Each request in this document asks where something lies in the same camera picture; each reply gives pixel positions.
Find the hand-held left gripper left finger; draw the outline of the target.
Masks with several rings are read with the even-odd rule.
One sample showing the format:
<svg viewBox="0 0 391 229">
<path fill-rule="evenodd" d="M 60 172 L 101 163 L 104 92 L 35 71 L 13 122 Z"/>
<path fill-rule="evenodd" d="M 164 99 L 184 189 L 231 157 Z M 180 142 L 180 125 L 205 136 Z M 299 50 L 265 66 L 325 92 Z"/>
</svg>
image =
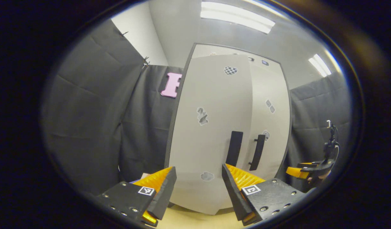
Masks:
<svg viewBox="0 0 391 229">
<path fill-rule="evenodd" d="M 170 203 L 177 179 L 174 166 L 134 182 L 120 182 L 97 196 L 105 210 L 124 221 L 156 227 Z"/>
</svg>

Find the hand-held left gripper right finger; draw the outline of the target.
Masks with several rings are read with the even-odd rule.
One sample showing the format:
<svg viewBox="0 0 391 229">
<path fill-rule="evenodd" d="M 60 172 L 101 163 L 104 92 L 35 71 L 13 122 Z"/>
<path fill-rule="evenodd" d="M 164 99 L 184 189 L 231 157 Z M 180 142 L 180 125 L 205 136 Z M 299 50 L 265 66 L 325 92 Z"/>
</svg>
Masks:
<svg viewBox="0 0 391 229">
<path fill-rule="evenodd" d="M 243 226 L 270 224 L 306 197 L 306 193 L 279 179 L 263 180 L 226 163 L 222 164 L 222 179 Z"/>
</svg>

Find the white shoe cabinet door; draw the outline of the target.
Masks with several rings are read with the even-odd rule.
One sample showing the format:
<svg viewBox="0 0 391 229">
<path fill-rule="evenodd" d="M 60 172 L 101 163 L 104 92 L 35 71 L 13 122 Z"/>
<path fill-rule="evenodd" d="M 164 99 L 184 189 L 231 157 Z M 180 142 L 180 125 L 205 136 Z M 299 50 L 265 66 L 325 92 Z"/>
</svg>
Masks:
<svg viewBox="0 0 391 229">
<path fill-rule="evenodd" d="M 170 201 L 215 215 L 232 206 L 222 180 L 231 137 L 244 162 L 252 121 L 252 76 L 246 55 L 192 58 L 180 83 L 169 165 L 177 180 Z"/>
<path fill-rule="evenodd" d="M 278 173 L 285 158 L 291 128 L 289 89 L 281 64 L 255 56 L 250 62 L 252 78 L 252 118 L 248 153 L 244 168 L 264 180 Z M 258 136 L 265 141 L 260 161 L 250 170 Z"/>
</svg>

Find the grey shoe cabinet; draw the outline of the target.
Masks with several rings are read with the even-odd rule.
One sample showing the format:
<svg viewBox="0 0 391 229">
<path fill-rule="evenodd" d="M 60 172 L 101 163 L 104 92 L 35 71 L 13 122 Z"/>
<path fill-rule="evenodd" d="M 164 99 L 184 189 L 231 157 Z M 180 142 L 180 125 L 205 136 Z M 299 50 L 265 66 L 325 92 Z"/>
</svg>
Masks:
<svg viewBox="0 0 391 229">
<path fill-rule="evenodd" d="M 182 74 L 182 77 L 177 82 L 177 85 L 178 85 L 177 96 L 180 94 L 180 83 L 181 83 L 181 81 L 184 78 L 184 75 L 185 75 L 185 73 L 187 71 L 188 64 L 189 64 L 189 62 L 191 61 L 192 58 L 201 58 L 201 57 L 206 57 L 206 56 L 228 55 L 228 54 L 246 55 L 249 58 L 250 62 L 253 61 L 253 58 L 255 56 L 268 58 L 268 57 L 264 57 L 264 56 L 260 56 L 258 54 L 254 54 L 254 53 L 248 52 L 248 51 L 240 50 L 238 48 L 232 48 L 232 47 L 228 47 L 228 46 L 224 46 L 224 45 L 212 45 L 212 44 L 195 43 L 194 46 L 192 47 L 190 53 L 189 53 L 187 62 L 186 62 L 185 67 L 184 67 L 184 72 Z M 177 96 L 176 96 L 176 99 L 175 99 L 175 104 L 174 104 L 174 108 L 173 108 L 173 114 L 172 114 L 172 117 L 171 117 L 171 123 L 170 123 L 170 129 L 169 129 L 169 136 L 168 136 L 168 143 L 167 143 L 167 150 L 166 150 L 166 161 L 165 161 L 165 166 L 166 167 L 171 167 L 169 165 L 169 151 L 170 151 L 172 129 L 173 129 L 173 126 L 174 126 L 175 113 L 177 111 L 177 106 L 178 106 Z M 240 169 L 242 169 L 244 171 L 246 171 L 245 168 L 244 168 L 244 165 L 245 165 L 245 160 L 248 157 L 247 153 L 248 153 L 248 142 L 247 142 L 247 149 L 245 151 L 244 162 L 242 162 L 240 165 L 238 165 L 238 164 L 236 165 L 237 168 L 240 168 Z"/>
</svg>

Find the pale flat object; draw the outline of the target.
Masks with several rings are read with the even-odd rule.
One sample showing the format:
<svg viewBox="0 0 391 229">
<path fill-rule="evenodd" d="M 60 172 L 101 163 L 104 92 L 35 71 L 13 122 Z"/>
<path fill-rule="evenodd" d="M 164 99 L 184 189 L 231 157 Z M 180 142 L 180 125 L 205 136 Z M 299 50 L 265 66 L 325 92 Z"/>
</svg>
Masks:
<svg viewBox="0 0 391 229">
<path fill-rule="evenodd" d="M 130 183 L 130 184 L 134 184 L 135 182 L 140 181 L 140 180 L 142 180 L 142 179 L 148 177 L 149 175 L 150 175 L 150 174 L 148 174 L 148 173 L 143 173 L 139 179 L 137 179 L 137 180 L 135 180 L 135 181 L 130 181 L 129 183 Z"/>
</svg>

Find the ceiling light panel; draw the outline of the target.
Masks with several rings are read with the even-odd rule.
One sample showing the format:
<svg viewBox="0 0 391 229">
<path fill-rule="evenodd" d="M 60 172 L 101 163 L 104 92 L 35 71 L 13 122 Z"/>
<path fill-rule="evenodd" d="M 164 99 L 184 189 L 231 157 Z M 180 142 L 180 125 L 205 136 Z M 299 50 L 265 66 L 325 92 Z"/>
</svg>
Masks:
<svg viewBox="0 0 391 229">
<path fill-rule="evenodd" d="M 276 24 L 271 19 L 246 9 L 211 1 L 201 2 L 200 17 L 202 19 L 215 19 L 242 25 L 264 34 L 269 34 Z"/>
<path fill-rule="evenodd" d="M 315 54 L 313 57 L 309 58 L 308 61 L 322 77 L 327 77 L 332 74 L 331 70 L 327 67 L 319 54 Z"/>
</svg>

